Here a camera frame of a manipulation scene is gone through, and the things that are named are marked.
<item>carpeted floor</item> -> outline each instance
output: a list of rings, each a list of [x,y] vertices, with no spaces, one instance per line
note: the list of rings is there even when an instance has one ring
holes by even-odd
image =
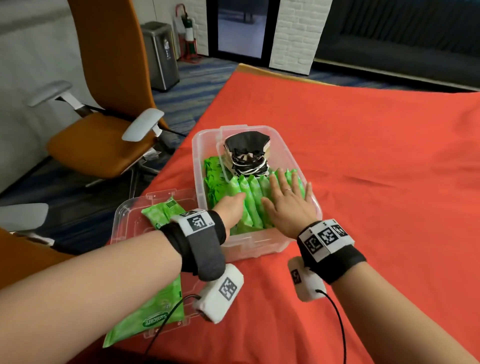
[[[237,64],[204,58],[200,64],[179,62],[180,82],[167,93],[154,92],[155,103],[165,112],[165,120],[175,131],[188,133],[210,105]],[[403,85],[312,70],[309,79],[334,85],[408,89]],[[183,138],[165,133],[168,145],[178,147]],[[163,155],[158,167],[168,161]],[[49,204],[45,224],[36,230],[55,239],[56,246],[72,253],[84,253],[101,247],[111,235],[118,205],[128,199],[130,174],[86,190],[94,178],[83,176],[50,159],[29,177],[3,194],[0,205],[44,202]],[[139,194],[149,180],[139,183]]]

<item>wristband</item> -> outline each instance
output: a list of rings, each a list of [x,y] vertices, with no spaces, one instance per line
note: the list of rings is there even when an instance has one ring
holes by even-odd
[[[223,221],[215,211],[195,209],[173,216],[172,222],[160,230],[181,255],[183,272],[211,281],[225,271],[220,245],[227,235]]]
[[[353,246],[354,242],[334,219],[307,226],[297,238],[305,266],[328,284],[354,265],[367,261]]]

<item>chair armrest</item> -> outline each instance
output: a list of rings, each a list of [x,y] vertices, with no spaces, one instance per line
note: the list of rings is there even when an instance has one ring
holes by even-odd
[[[165,115],[159,109],[150,108],[142,112],[122,135],[122,140],[127,142],[141,141],[150,130],[153,130],[156,136],[160,136],[162,130],[158,127],[158,121]]]
[[[33,230],[47,218],[47,204],[0,206],[0,227],[6,231]]]
[[[36,90],[26,100],[25,104],[31,108],[40,105],[42,102],[52,100],[72,88],[72,84],[68,81],[60,80],[50,82]]]

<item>hand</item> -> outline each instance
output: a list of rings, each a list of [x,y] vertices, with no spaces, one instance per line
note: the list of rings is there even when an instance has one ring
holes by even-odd
[[[233,228],[241,219],[244,199],[245,193],[243,192],[233,197],[225,196],[212,208],[221,217],[225,225],[227,239],[230,236],[230,228]]]
[[[293,172],[290,188],[284,171],[279,168],[278,181],[274,173],[270,175],[273,202],[262,198],[265,211],[275,227],[292,239],[296,239],[304,228],[318,220],[312,200],[312,184],[307,184],[305,199],[302,199],[298,181],[298,174]]]

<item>table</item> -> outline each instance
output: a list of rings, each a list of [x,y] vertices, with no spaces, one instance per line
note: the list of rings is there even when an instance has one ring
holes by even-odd
[[[480,358],[478,94],[234,72],[146,192],[194,188],[192,137],[233,124],[277,129],[312,181],[324,218],[337,219],[375,269]],[[161,335],[151,353],[186,363],[340,363],[333,307],[295,294],[287,261],[297,255],[291,244],[235,262],[245,284],[225,319],[213,325],[197,317]],[[348,363],[371,363],[341,314]],[[147,344],[137,336],[120,346],[142,352]]]

